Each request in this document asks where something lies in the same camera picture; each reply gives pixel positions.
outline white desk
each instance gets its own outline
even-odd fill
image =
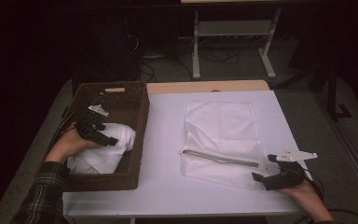
[[[246,81],[217,83],[241,85]],[[153,92],[158,85],[150,88]],[[235,189],[184,177],[181,173],[179,153],[186,140],[187,100],[251,102],[259,121],[266,164],[273,174],[279,172],[276,164],[268,162],[267,154],[279,154],[285,147],[297,146],[273,91],[149,93],[149,99],[138,189],[64,193],[66,216],[261,216],[300,211],[289,198],[275,191]]]

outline plaid sleeve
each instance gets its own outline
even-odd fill
[[[44,162],[11,223],[67,223],[62,215],[62,192],[68,175],[65,165]]]

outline person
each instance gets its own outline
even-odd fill
[[[59,138],[44,163],[11,223],[68,223],[63,217],[62,193],[70,170],[65,161],[87,148],[100,145],[81,138],[74,124]],[[315,223],[337,223],[307,181],[290,189],[279,189],[291,197]]]

